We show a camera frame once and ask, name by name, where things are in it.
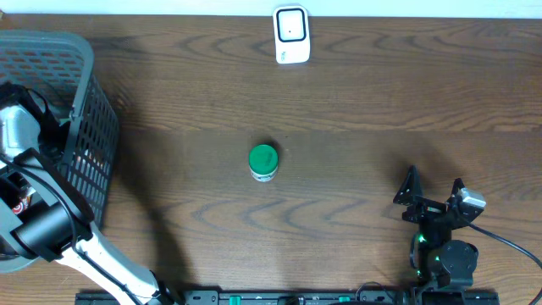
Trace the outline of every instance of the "green cap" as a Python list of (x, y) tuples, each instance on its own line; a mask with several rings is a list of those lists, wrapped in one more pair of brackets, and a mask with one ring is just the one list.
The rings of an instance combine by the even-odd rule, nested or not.
[(269, 145), (258, 145), (248, 155), (248, 165), (258, 175), (271, 174), (279, 166), (279, 154)]

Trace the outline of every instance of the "cable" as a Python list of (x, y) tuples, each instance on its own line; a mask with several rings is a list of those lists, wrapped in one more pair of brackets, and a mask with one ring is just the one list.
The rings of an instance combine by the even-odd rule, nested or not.
[(60, 202), (60, 204), (64, 208), (64, 211), (68, 215), (69, 226), (70, 226), (70, 229), (72, 231), (71, 248), (77, 255), (79, 255), (83, 260), (85, 260), (85, 262), (90, 264), (101, 276), (105, 277), (107, 280), (114, 283), (122, 292), (124, 292), (126, 295), (128, 295), (128, 297), (130, 297), (130, 300), (132, 300), (132, 302), (134, 302), (135, 304), (141, 305), (141, 302), (136, 297), (149, 298), (149, 297), (138, 296), (138, 295), (132, 293), (131, 291), (129, 291), (128, 288), (126, 287), (126, 285), (121, 284), (117, 279), (115, 279), (108, 272), (106, 272), (100, 266), (98, 266), (94, 261), (92, 261), (89, 257), (87, 257), (86, 254), (84, 254), (83, 252), (79, 251), (79, 249), (77, 249), (77, 247), (75, 246), (77, 244), (77, 230), (75, 228), (74, 217), (73, 217), (72, 213), (69, 210), (68, 203), (66, 203), (66, 201), (62, 198), (62, 196), (60, 196), (60, 194), (58, 193), (57, 190), (55, 190), (51, 185), (49, 185), (46, 181), (44, 181), (39, 176), (35, 175), (34, 173), (30, 172), (27, 169), (24, 169), (24, 165), (19, 165), (19, 164), (13, 163), (13, 162), (9, 161), (6, 158), (6, 156), (4, 156), (2, 154), (0, 154), (0, 161), (4, 162), (7, 166), (9, 166), (12, 169), (20, 172), (21, 174), (29, 176), (31, 179), (35, 180), (41, 186), (45, 187), (49, 192), (51, 192), (56, 197), (56, 199), (58, 200), (58, 202)]
[(357, 289), (357, 291), (356, 291), (356, 295), (355, 295), (356, 300), (361, 301), (361, 300), (359, 299), (359, 298), (360, 298), (360, 297), (359, 297), (359, 294), (360, 294), (367, 286), (369, 286), (369, 285), (377, 285), (377, 286), (379, 286), (380, 289), (382, 289), (382, 291), (385, 292), (385, 294), (386, 294), (386, 295), (391, 299), (391, 301), (395, 304), (395, 298), (391, 296), (391, 294), (385, 289), (384, 286), (382, 286), (382, 284), (380, 284), (380, 283), (378, 283), (378, 282), (375, 282), (375, 281), (370, 281), (370, 282), (367, 282), (367, 283), (361, 285), (361, 286), (359, 287), (359, 289)]
[(412, 236), (412, 239), (410, 241), (410, 253), (408, 253), (410, 266), (413, 267), (414, 269), (418, 268), (416, 265), (416, 253), (415, 253), (414, 247), (416, 246), (416, 240), (419, 238), (419, 236), (420, 236), (420, 231), (414, 233), (414, 235)]
[[(534, 254), (532, 254), (531, 252), (527, 251), (526, 249), (520, 247), (519, 245), (517, 245), (517, 244), (515, 244), (515, 243), (513, 243), (511, 241), (508, 241), (506, 238), (500, 237), (495, 233), (491, 233), (488, 230), (482, 229), (477, 225), (473, 225), (470, 221), (468, 221), (467, 219), (465, 219), (461, 215), (461, 213), (459, 212), (459, 210), (457, 208), (456, 208), (456, 212), (457, 212), (457, 215), (459, 216), (459, 219), (463, 220), (472, 229), (474, 229), (474, 230), (476, 230), (476, 231), (478, 231), (478, 232), (480, 232), (482, 234), (485, 234), (485, 235), (487, 235), (487, 236), (489, 236), (491, 238), (494, 238), (497, 241), (505, 243), (510, 247), (513, 247), (514, 249), (518, 250), (519, 252), (525, 254), (528, 258), (531, 258), (532, 260), (534, 260), (534, 262), (537, 263), (539, 265), (539, 267), (542, 269), (542, 262), (539, 260), (539, 258), (534, 256)], [(536, 303), (538, 303), (538, 301), (540, 301), (540, 299), (542, 299), (542, 289), (540, 289), (539, 293), (536, 295), (536, 297), (534, 297), (533, 301), (531, 301), (529, 303), (529, 305), (535, 305)]]
[(32, 92), (36, 94), (41, 100), (43, 100), (43, 104), (45, 105), (45, 111), (43, 113), (46, 113), (49, 111), (49, 103), (47, 102), (47, 99), (38, 91), (32, 89), (32, 88), (25, 88), (28, 92)]

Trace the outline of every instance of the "white device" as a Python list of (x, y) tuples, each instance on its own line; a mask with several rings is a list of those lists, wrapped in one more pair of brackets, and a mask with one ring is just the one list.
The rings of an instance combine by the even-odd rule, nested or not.
[(295, 64), (308, 61), (311, 39), (307, 11), (299, 5), (274, 10), (274, 45), (277, 63)]

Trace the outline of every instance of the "green bottle cap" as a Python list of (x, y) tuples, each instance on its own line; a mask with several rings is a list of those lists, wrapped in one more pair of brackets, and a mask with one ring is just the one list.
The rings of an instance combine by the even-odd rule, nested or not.
[(254, 179), (267, 182), (277, 174), (279, 154), (269, 145), (258, 145), (248, 155), (248, 165), (251, 168)]

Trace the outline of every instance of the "laundry basket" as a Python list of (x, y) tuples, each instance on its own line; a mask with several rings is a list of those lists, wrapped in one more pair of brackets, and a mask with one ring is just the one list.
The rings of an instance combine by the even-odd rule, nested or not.
[(92, 73), (93, 64), (91, 46), (80, 36), (0, 30), (0, 84), (10, 81), (32, 89), (45, 97), (57, 119), (70, 122), (62, 161), (56, 165), (87, 199), (99, 227), (119, 122)]

